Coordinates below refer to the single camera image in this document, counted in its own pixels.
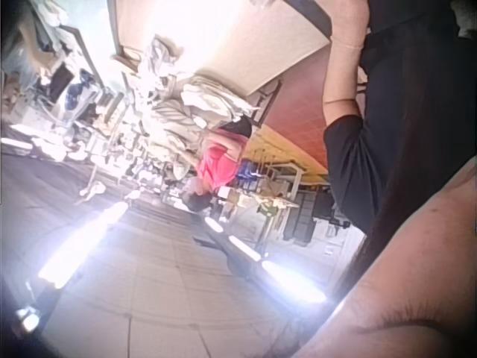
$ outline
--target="person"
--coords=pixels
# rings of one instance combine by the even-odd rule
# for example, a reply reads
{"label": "person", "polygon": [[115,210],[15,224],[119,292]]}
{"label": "person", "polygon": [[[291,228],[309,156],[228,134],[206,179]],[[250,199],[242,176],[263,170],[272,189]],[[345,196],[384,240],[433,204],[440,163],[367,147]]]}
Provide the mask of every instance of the person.
{"label": "person", "polygon": [[202,158],[189,151],[173,147],[197,170],[198,176],[190,180],[190,189],[182,196],[183,203],[192,212],[200,212],[210,206],[213,192],[228,184],[239,170],[242,153],[252,135],[252,125],[246,116],[230,122],[215,131],[206,131],[207,142]]}
{"label": "person", "polygon": [[476,154],[476,43],[458,37],[449,0],[318,4],[332,19],[323,112],[333,195],[367,235],[389,206],[389,240]]}
{"label": "person", "polygon": [[477,357],[476,168],[400,227],[294,357]]}

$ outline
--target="skin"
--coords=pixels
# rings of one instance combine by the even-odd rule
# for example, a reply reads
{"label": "skin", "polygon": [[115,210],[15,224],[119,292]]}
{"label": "skin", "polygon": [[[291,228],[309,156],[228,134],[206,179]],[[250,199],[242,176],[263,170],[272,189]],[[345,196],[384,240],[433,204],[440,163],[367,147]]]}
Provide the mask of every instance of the skin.
{"label": "skin", "polygon": [[318,0],[332,18],[332,45],[323,89],[326,125],[360,116],[356,102],[358,65],[370,18],[367,0]]}
{"label": "skin", "polygon": [[476,180],[474,157],[402,225],[296,357],[452,357],[475,336]]}

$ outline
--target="black sleeve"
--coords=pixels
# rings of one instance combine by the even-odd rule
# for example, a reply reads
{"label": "black sleeve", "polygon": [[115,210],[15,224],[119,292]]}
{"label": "black sleeve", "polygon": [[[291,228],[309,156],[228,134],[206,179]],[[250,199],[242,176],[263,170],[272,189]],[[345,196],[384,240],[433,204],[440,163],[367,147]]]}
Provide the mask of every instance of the black sleeve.
{"label": "black sleeve", "polygon": [[324,134],[329,182],[341,211],[368,233],[378,207],[377,175],[365,136],[363,119],[344,116]]}

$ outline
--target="red wall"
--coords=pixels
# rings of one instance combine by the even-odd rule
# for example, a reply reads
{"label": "red wall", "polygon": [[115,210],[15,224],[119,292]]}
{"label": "red wall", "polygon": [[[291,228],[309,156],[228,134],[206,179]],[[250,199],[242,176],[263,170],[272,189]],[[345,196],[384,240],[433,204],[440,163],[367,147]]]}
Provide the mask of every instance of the red wall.
{"label": "red wall", "polygon": [[329,46],[282,74],[283,86],[265,124],[327,167],[321,99]]}

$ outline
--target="black shirt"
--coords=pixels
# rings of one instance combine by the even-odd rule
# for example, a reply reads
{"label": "black shirt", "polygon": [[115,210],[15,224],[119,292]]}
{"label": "black shirt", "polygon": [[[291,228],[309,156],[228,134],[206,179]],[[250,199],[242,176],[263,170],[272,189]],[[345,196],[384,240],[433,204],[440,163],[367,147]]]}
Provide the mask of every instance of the black shirt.
{"label": "black shirt", "polygon": [[457,38],[454,22],[367,41],[365,120],[345,116],[325,131],[333,194],[365,233],[387,207],[392,236],[476,155],[476,44]]}

